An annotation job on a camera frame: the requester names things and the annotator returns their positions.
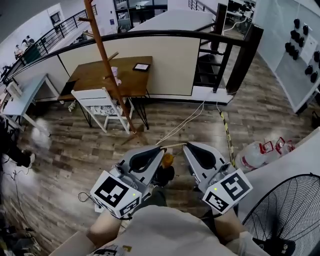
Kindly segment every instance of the black railing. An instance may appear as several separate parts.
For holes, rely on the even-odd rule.
[[[96,5],[92,6],[94,15],[97,15]],[[76,30],[85,21],[79,21],[79,18],[87,18],[87,11],[82,10],[72,17],[64,20],[49,30],[33,45],[31,45],[23,55],[13,64],[12,68],[8,71],[7,77],[22,69],[29,63],[38,60],[41,57],[49,54],[50,50],[55,47],[61,40],[63,40],[69,33]]]
[[[205,32],[198,32],[198,31],[188,31],[188,30],[140,30],[140,31],[130,31],[130,32],[124,32],[124,33],[116,33],[116,34],[110,34],[102,36],[102,41],[107,42],[111,40],[118,40],[118,39],[127,39],[127,38],[140,38],[140,37],[185,37],[185,38],[197,38],[200,39],[200,42],[203,40],[208,40],[210,42],[218,42],[218,43],[225,43],[227,44],[226,49],[224,52],[220,52],[218,50],[208,50],[208,49],[199,49],[199,52],[206,53],[205,56],[207,57],[214,57],[214,55],[221,55],[223,56],[222,61],[220,63],[215,62],[215,60],[212,60],[210,58],[208,59],[201,59],[201,57],[197,61],[197,69],[195,70],[195,79],[194,79],[194,85],[197,86],[205,86],[205,87],[212,87],[212,90],[214,92],[217,91],[220,82],[223,77],[223,73],[225,71],[225,68],[227,66],[227,62],[232,50],[233,46],[240,47],[239,55],[236,59],[234,68],[232,69],[230,78],[228,80],[227,85],[225,86],[225,89],[228,93],[234,94],[236,91],[238,91],[250,65],[254,58],[254,55],[257,51],[259,41],[262,37],[263,29],[251,24],[248,33],[246,34],[244,40],[234,39],[227,36],[222,36],[215,33],[205,33]],[[33,65],[40,65],[40,62],[54,57],[58,56],[62,53],[71,51],[76,48],[88,46],[95,44],[94,39],[89,39],[85,41],[81,41],[66,47],[63,47],[59,50],[56,50],[54,52],[51,52],[35,61],[33,63],[28,64],[21,70],[17,71],[14,74],[11,74],[7,76],[7,78],[14,79],[14,77],[27,70]],[[211,67],[211,70],[206,70],[203,65],[206,65],[206,67]],[[213,70],[212,67],[217,66],[219,67],[218,70]],[[209,77],[207,81],[205,80],[196,80],[196,76],[206,76]]]
[[[195,11],[209,12],[217,15],[217,12],[198,0],[189,0],[189,8]]]
[[[262,28],[251,24],[248,33],[242,41],[245,43],[245,47],[241,47],[234,68],[232,69],[231,76],[225,86],[228,93],[234,94],[238,91],[255,56],[262,33]],[[199,53],[205,54],[198,58],[193,84],[195,86],[211,87],[213,92],[216,93],[223,79],[223,74],[227,67],[231,50],[233,46],[237,44],[225,42],[226,48],[224,52],[212,50],[212,48],[201,48],[202,45],[208,44],[209,42],[211,42],[211,44],[213,42],[218,42],[218,45],[219,43],[223,43],[222,40],[205,40],[200,42]],[[216,55],[223,56],[221,62],[217,62]]]
[[[189,7],[192,10],[196,10],[196,9],[193,9],[193,7],[194,6],[198,7],[199,5],[202,6],[202,3],[197,1],[197,0],[189,0]],[[204,8],[201,8],[201,10],[204,10],[204,12],[205,12],[205,10],[208,10],[208,12],[214,14],[215,15],[215,21],[213,23],[207,24],[207,25],[205,25],[203,27],[200,27],[200,28],[196,29],[195,31],[203,31],[205,29],[212,28],[210,33],[221,35],[222,31],[224,29],[224,26],[225,26],[225,19],[226,19],[226,14],[227,14],[227,6],[225,4],[218,3],[217,12],[215,12],[214,10],[212,10],[209,7],[207,7],[206,5],[204,5]],[[210,43],[209,40],[202,41],[200,46],[206,45],[208,43]],[[219,47],[219,42],[218,41],[212,41],[211,42],[211,50],[216,51],[218,49],[218,47]]]

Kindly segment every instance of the cable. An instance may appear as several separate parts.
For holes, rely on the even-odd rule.
[[[85,200],[82,200],[82,199],[81,199],[81,194],[85,194],[85,195],[87,196],[87,198],[86,198]],[[85,203],[86,201],[88,201],[88,200],[90,199],[90,200],[91,200],[92,202],[94,202],[97,206],[101,207],[101,205],[98,204],[98,203],[92,198],[92,195],[87,194],[86,192],[80,192],[80,193],[78,194],[78,199],[79,199],[79,201],[82,202],[82,203]]]
[[[204,110],[204,106],[205,106],[205,104],[204,104],[204,102],[203,102],[203,103],[202,103],[202,109],[201,109],[201,111],[200,111],[199,114],[197,114],[195,117],[193,117],[193,118],[191,118],[190,120],[188,120],[187,122],[185,122],[185,124],[184,124],[181,128],[179,128],[175,133],[171,134],[170,136],[166,137],[165,139],[162,139],[161,142],[163,142],[164,140],[166,140],[166,139],[170,138],[171,136],[175,135],[175,134],[176,134],[177,132],[179,132],[187,123],[189,123],[190,121],[192,121],[192,120],[195,119],[196,117],[200,116],[201,113],[202,113],[202,111]]]
[[[10,176],[10,178],[14,181],[14,178],[11,176],[11,174],[6,173],[5,171],[3,171],[3,172],[2,172],[2,176],[3,176],[3,175],[8,175],[8,176]]]
[[[178,143],[173,145],[162,146],[160,147],[160,149],[163,150],[163,149],[174,148],[174,147],[183,146],[183,145],[187,145],[187,143]]]
[[[85,200],[82,200],[82,199],[81,199],[81,194],[85,194],[85,195],[87,196],[87,198],[86,198]],[[78,199],[79,199],[79,201],[82,202],[82,203],[85,203],[86,201],[88,201],[89,199],[91,199],[97,206],[101,207],[101,205],[98,204],[98,203],[92,198],[92,195],[90,195],[90,194],[88,194],[88,193],[86,193],[86,192],[80,192],[80,193],[78,194]],[[115,218],[117,218],[117,219],[119,219],[119,220],[122,220],[122,221],[130,221],[130,220],[132,219],[132,217],[131,217],[131,215],[130,215],[129,213],[128,213],[128,218],[125,218],[125,217],[118,218],[118,217],[114,216],[113,214],[112,214],[112,216],[115,217]]]
[[[237,90],[237,91],[235,91],[235,92],[230,92],[230,93],[226,93],[227,95],[230,95],[230,94],[236,94],[237,92],[239,91],[239,89]]]
[[[216,109],[221,113],[220,109],[218,108],[218,101],[216,102]]]
[[[30,168],[28,168],[28,171],[27,171],[26,173],[24,172],[24,170],[20,170],[20,171],[18,171],[18,173],[16,174],[16,176],[17,176],[19,173],[23,173],[24,175],[28,175],[29,171],[30,171]]]
[[[17,185],[16,179],[13,179],[13,180],[14,180],[14,184],[15,184],[16,198],[18,199],[20,211],[21,211],[21,213],[22,213],[22,215],[23,215],[23,218],[24,218],[25,222],[28,224],[29,228],[31,228],[31,225],[30,225],[29,222],[27,221],[27,218],[26,218],[26,216],[25,216],[25,213],[24,213],[24,211],[23,211],[22,208],[21,208],[21,203],[20,203],[19,193],[18,193],[18,185]]]
[[[156,145],[158,145],[158,144],[160,144],[161,142],[163,142],[164,140],[166,140],[167,138],[169,138],[169,137],[171,137],[171,133],[173,133],[176,129],[178,129],[178,127],[179,126],[181,126],[184,122],[186,122],[189,118],[191,118],[193,115],[194,115],[194,113],[196,113],[197,112],[197,110],[205,103],[205,101],[206,100],[204,100],[199,106],[198,106],[198,108],[191,114],[191,115],[189,115],[182,123],[180,123],[176,128],[174,128],[172,131],[170,131],[166,136],[164,136],[162,139],[160,139],[157,143],[156,143]]]
[[[10,157],[8,156],[8,159],[5,161],[5,162],[2,162],[2,164],[6,164],[6,163],[8,163],[9,162],[9,160],[10,160]]]
[[[246,22],[247,19],[248,19],[248,18],[245,17],[245,19],[244,19],[243,21],[238,21],[238,22],[234,23],[233,26],[232,26],[232,28],[228,28],[228,29],[222,31],[222,35],[224,36],[226,31],[233,30],[237,24]]]

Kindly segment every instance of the staircase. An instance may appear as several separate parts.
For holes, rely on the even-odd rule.
[[[225,87],[223,74],[225,72],[231,50],[232,44],[227,44],[224,52],[200,48],[193,85],[211,87],[213,92],[217,92],[220,84]]]

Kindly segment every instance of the stair step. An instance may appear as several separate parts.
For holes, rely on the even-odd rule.
[[[217,55],[224,55],[224,53],[221,53],[217,50],[207,50],[207,49],[199,49],[199,52],[201,53],[208,53],[208,54],[217,54]]]
[[[203,87],[215,87],[215,84],[212,82],[194,82],[193,83],[194,86],[203,86]]]
[[[210,61],[202,61],[202,60],[198,60],[198,63],[202,63],[202,64],[210,64],[212,66],[221,66],[221,63],[212,63]]]
[[[210,40],[205,40],[203,42],[200,43],[200,46],[204,46],[204,45],[207,45],[209,44],[211,41]]]
[[[197,74],[200,75],[200,76],[214,76],[214,77],[218,76],[217,74],[207,73],[207,72],[197,72]]]

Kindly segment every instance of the wooden pole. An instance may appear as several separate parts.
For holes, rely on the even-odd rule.
[[[103,44],[101,36],[100,36],[100,32],[99,32],[99,29],[98,29],[98,25],[97,25],[97,22],[96,22],[94,11],[93,11],[92,6],[91,6],[91,2],[92,2],[92,0],[84,0],[84,5],[85,5],[86,12],[88,14],[88,21],[90,22],[90,25],[91,25],[91,29],[92,29],[92,33],[93,33],[93,36],[94,36],[94,40],[96,42],[96,45],[98,46],[100,55],[102,57],[102,61],[103,61],[104,66],[105,66],[105,70],[107,72],[107,77],[111,79],[111,84],[113,86],[113,89],[114,89],[115,95],[116,95],[116,97],[118,99],[118,102],[120,103],[120,106],[123,109],[123,113],[124,113],[128,123],[130,125],[131,131],[135,134],[137,132],[137,130],[136,130],[134,124],[131,121],[131,118],[129,116],[129,112],[128,112],[128,110],[126,108],[126,105],[125,105],[125,103],[123,101],[123,98],[122,98],[122,96],[120,94],[120,91],[119,91],[118,85],[116,83],[115,77],[113,76],[112,69],[111,69],[110,63],[108,61],[107,54],[106,54],[106,50],[105,50],[104,44]]]

